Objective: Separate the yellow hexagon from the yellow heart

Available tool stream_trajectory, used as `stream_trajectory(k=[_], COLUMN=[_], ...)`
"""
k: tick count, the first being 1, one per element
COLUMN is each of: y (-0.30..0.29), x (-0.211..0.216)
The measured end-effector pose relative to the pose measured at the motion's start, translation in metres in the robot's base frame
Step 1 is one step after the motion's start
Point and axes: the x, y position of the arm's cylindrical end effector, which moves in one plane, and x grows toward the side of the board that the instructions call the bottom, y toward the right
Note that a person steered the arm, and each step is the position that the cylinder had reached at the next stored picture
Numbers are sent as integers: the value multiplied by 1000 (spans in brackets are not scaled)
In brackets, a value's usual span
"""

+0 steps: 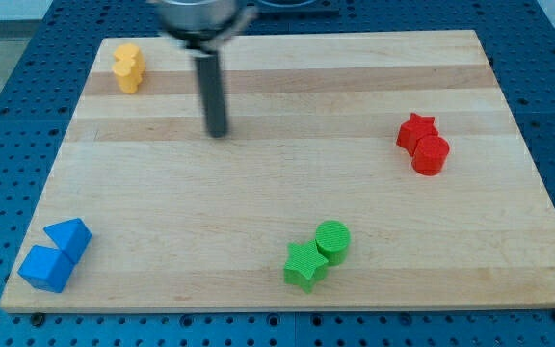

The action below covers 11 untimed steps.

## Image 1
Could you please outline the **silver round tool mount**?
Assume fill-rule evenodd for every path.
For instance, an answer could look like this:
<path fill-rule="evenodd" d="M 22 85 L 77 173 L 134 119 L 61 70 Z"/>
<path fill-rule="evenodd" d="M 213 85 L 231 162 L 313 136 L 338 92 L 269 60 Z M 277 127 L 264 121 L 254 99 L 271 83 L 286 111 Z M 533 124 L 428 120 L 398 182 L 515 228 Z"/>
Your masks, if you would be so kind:
<path fill-rule="evenodd" d="M 153 1 L 161 34 L 188 51 L 217 52 L 257 18 L 257 7 L 239 0 Z"/>

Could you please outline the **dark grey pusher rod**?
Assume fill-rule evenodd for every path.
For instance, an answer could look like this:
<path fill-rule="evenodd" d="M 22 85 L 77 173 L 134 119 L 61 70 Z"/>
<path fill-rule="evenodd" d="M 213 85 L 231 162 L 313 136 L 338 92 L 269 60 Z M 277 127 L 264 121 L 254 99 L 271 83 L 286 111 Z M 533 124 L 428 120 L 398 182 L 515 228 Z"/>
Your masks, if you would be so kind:
<path fill-rule="evenodd" d="M 194 58 L 206 132 L 213 138 L 228 133 L 225 91 L 218 52 Z"/>

